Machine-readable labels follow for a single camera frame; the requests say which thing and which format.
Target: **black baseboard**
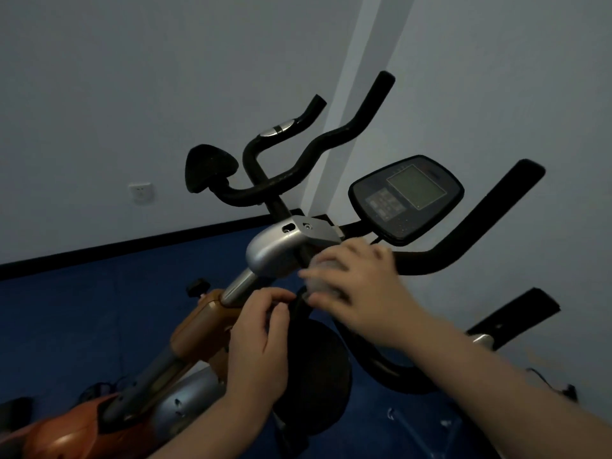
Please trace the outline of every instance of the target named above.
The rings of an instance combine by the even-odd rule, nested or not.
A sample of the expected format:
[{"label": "black baseboard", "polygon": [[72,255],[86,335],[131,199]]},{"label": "black baseboard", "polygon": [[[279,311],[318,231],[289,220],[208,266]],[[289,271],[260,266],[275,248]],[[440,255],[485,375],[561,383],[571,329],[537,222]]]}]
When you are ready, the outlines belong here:
[{"label": "black baseboard", "polygon": [[[291,213],[303,216],[301,209],[292,209]],[[271,223],[273,223],[272,216],[267,214],[221,224],[207,225],[205,227],[196,227],[195,229],[181,230],[179,232],[128,240],[126,242],[112,243],[110,245],[68,251],[67,253],[52,254],[41,258],[9,262],[8,264],[0,264],[0,280],[24,277],[25,275],[46,272],[47,270],[61,269],[62,267],[77,266],[86,262],[137,253],[152,248],[159,248],[160,246],[176,245],[201,238],[214,237],[215,235],[262,227]]]}]

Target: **wall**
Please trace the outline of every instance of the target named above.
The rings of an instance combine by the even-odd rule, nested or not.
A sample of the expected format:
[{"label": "wall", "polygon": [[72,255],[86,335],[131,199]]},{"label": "wall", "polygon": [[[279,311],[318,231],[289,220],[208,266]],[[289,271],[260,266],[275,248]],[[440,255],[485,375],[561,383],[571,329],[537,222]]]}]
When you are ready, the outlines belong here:
[{"label": "wall", "polygon": [[466,195],[410,250],[442,239],[521,158],[546,177],[460,261],[406,283],[467,328],[537,286],[562,312],[502,350],[612,420],[612,0],[415,0],[388,70],[397,83],[358,138],[330,217],[368,172],[425,154]]},{"label": "wall", "polygon": [[[361,1],[1,0],[0,263],[264,214],[188,193],[187,151],[240,159],[315,93],[331,100]],[[266,171],[324,122],[263,155]],[[129,182],[156,202],[133,205]],[[231,183],[249,186],[242,170]]]}]

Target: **electrical outlet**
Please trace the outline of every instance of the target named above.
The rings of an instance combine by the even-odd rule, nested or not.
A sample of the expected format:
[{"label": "electrical outlet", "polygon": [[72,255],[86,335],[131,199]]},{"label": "electrical outlet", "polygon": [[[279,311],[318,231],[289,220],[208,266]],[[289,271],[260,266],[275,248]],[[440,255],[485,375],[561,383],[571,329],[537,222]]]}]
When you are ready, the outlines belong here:
[{"label": "electrical outlet", "polygon": [[153,184],[145,182],[143,184],[128,184],[128,190],[132,200],[136,204],[147,204],[153,200]]}]

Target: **exercise bike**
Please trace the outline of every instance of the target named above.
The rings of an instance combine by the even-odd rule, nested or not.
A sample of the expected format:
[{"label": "exercise bike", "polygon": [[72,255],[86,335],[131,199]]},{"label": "exercise bike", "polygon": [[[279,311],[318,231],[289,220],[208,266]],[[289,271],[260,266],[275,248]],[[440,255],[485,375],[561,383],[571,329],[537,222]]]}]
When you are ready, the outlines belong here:
[{"label": "exercise bike", "polygon": [[[404,246],[448,215],[463,198],[463,186],[450,171],[422,155],[378,169],[351,185],[349,199],[360,218],[355,223],[336,226],[324,219],[293,215],[280,198],[309,175],[326,150],[363,132],[394,82],[394,76],[380,72],[353,119],[312,140],[295,165],[278,176],[265,174],[258,155],[309,128],[324,109],[325,100],[315,96],[302,115],[260,133],[242,155],[243,167],[253,182],[250,188],[230,187],[228,177],[239,167],[233,156],[210,145],[192,148],[185,169],[189,192],[209,189],[232,206],[265,204],[275,222],[247,247],[248,268],[225,290],[206,293],[176,328],[168,346],[122,392],[87,401],[62,416],[14,432],[0,443],[0,458],[149,455],[223,395],[229,330],[252,291],[308,267],[317,252],[344,239],[373,232],[391,245]],[[518,161],[434,248],[396,251],[399,274],[430,274],[453,264],[544,174],[539,164]],[[273,410],[279,427],[277,440],[287,456],[297,455],[307,446],[309,435],[329,428],[344,413],[352,383],[349,352],[371,377],[392,390],[420,394],[437,389],[418,368],[393,363],[340,322],[334,321],[335,332],[310,319],[307,293],[301,290],[289,305],[289,382]],[[466,334],[475,344],[494,351],[558,311],[554,301],[533,289]],[[209,366],[194,371],[200,361]]]}]

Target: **person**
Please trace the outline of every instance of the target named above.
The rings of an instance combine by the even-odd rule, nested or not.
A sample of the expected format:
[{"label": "person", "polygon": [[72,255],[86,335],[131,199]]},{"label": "person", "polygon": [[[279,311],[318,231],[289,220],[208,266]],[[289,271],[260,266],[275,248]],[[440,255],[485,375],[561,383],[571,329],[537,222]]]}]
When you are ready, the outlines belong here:
[{"label": "person", "polygon": [[[381,346],[404,352],[451,396],[507,459],[612,457],[612,428],[550,389],[527,383],[524,373],[475,345],[447,321],[418,305],[395,270],[393,253],[350,239],[317,255],[346,270],[311,267],[340,289],[342,301],[313,293],[309,304]],[[287,385],[287,304],[280,288],[254,292],[231,331],[226,394],[152,457],[235,458],[263,428]],[[273,301],[266,333],[266,311]]]}]

